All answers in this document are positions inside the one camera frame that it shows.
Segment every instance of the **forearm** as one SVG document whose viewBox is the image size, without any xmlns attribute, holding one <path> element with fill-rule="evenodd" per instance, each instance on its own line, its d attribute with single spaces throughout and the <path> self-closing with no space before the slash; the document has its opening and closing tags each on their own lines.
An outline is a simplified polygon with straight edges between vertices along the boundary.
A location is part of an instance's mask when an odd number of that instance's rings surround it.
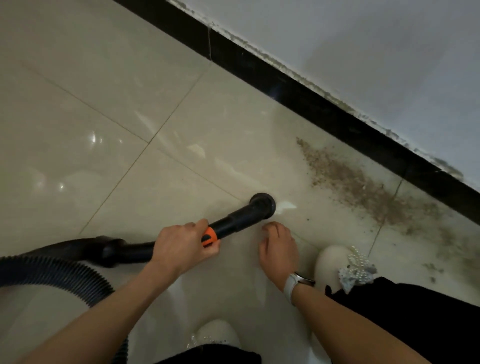
<svg viewBox="0 0 480 364">
<path fill-rule="evenodd" d="M 409 346 L 318 290 L 299 284 L 292 301 L 336 364 L 427 364 Z"/>
<path fill-rule="evenodd" d="M 109 363 L 148 306 L 176 279 L 149 263 L 126 286 L 71 322 L 21 363 Z"/>
</svg>

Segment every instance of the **black pants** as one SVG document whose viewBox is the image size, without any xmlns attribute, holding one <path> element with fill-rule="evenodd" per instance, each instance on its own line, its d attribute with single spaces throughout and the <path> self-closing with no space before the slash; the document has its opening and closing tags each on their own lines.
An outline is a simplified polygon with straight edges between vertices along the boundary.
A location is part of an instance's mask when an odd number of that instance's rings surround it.
<svg viewBox="0 0 480 364">
<path fill-rule="evenodd" d="M 373 284 L 326 295 L 403 341 L 432 364 L 470 363 L 478 355 L 480 307 L 412 284 L 377 278 Z M 227 345 L 190 349 L 162 364 L 261 363 L 260 355 Z"/>
</svg>

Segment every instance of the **wristwatch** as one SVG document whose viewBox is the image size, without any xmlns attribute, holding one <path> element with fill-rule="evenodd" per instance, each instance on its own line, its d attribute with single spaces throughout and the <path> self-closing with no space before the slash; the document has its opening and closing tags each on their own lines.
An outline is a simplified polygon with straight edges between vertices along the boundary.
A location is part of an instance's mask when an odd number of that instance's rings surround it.
<svg viewBox="0 0 480 364">
<path fill-rule="evenodd" d="M 293 289 L 297 284 L 306 284 L 307 286 L 315 287 L 315 281 L 302 277 L 300 274 L 297 272 L 294 272 L 289 275 L 287 282 L 285 283 L 285 288 L 283 289 L 283 294 L 287 298 L 288 302 L 290 302 L 291 305 L 295 306 L 292 303 L 292 292 Z"/>
</svg>

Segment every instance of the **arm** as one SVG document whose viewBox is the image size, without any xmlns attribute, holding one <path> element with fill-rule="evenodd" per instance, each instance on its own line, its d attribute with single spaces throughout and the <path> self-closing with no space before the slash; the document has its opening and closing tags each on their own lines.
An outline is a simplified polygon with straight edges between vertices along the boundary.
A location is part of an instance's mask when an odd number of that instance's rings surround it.
<svg viewBox="0 0 480 364">
<path fill-rule="evenodd" d="M 206 219 L 164 228 L 152 260 L 126 286 L 71 322 L 20 361 L 21 364 L 109 363 L 148 306 L 176 279 L 217 255 L 220 241 L 203 248 Z"/>
<path fill-rule="evenodd" d="M 299 252 L 290 230 L 273 222 L 260 243 L 260 265 L 283 292 L 288 276 L 298 269 Z M 409 346 L 372 321 L 336 303 L 313 287 L 298 284 L 292 301 L 335 364 L 428 364 Z"/>
</svg>

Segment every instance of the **black vacuum wand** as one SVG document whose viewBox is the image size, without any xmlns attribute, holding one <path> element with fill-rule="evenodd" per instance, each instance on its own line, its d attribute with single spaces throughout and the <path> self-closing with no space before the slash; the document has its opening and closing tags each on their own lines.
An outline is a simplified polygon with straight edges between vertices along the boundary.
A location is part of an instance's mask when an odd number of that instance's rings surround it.
<svg viewBox="0 0 480 364">
<path fill-rule="evenodd" d="M 269 194 L 256 194 L 247 206 L 232 212 L 226 218 L 208 226 L 202 237 L 202 245 L 208 246 L 233 233 L 271 218 L 275 213 L 275 200 Z M 123 239 L 98 236 L 48 245 L 25 255 L 53 256 L 71 261 L 88 261 L 111 268 L 117 264 L 146 263 L 152 259 L 155 242 L 128 244 Z"/>
</svg>

